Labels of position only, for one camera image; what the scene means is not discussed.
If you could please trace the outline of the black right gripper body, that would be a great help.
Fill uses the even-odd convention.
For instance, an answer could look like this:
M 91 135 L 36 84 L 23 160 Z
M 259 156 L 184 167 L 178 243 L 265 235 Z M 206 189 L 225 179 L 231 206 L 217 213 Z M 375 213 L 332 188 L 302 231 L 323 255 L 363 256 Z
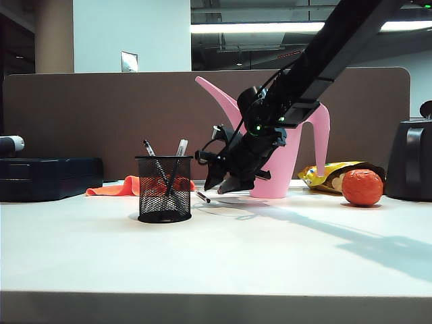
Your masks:
M 214 126 L 211 142 L 221 141 L 224 147 L 218 153 L 203 147 L 195 152 L 195 159 L 200 165 L 218 163 L 231 176 L 249 179 L 260 172 L 276 149 L 286 145 L 286 139 L 283 128 L 271 128 L 261 136 L 253 136 L 236 133 L 227 126 Z

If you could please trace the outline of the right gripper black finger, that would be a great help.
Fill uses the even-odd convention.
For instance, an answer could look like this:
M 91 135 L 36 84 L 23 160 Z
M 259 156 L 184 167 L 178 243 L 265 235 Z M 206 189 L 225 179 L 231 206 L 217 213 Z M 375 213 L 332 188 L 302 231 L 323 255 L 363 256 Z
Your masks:
M 208 163 L 207 178 L 205 180 L 205 190 L 210 190 L 216 185 L 221 185 L 222 190 L 231 190 L 231 175 L 218 163 Z
M 219 186 L 217 193 L 225 194 L 228 192 L 236 192 L 243 190 L 251 190 L 254 188 L 254 178 L 240 179 L 235 176 L 230 176 L 228 179 L 224 180 Z

